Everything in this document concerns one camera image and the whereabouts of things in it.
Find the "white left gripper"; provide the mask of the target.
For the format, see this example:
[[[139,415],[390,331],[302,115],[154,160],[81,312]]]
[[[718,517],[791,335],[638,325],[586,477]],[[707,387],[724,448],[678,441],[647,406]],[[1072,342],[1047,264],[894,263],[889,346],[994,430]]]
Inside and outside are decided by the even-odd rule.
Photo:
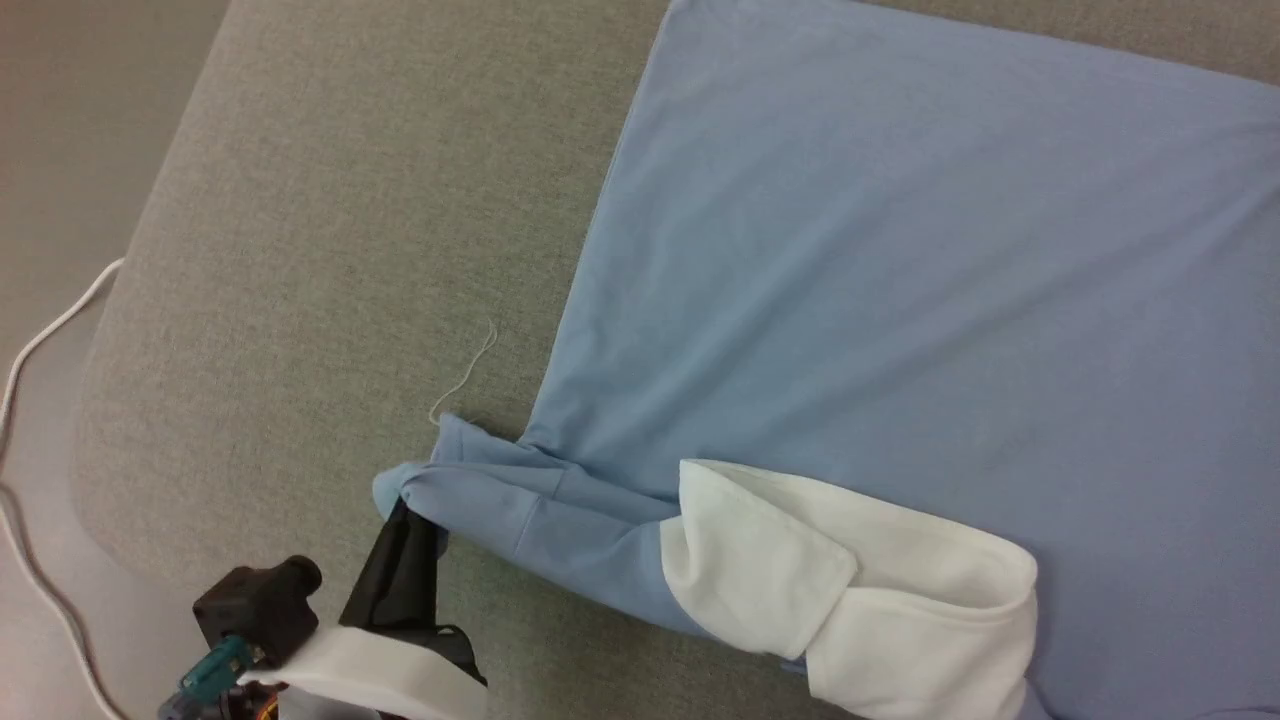
[[[392,596],[403,556],[413,621],[436,625],[447,546],[445,530],[397,500],[338,618],[342,626],[320,629],[280,667],[251,670],[239,684],[285,684],[319,698],[315,708],[351,708],[365,717],[378,711],[402,719],[484,719],[488,689],[480,680],[433,650],[364,630],[399,621]]]

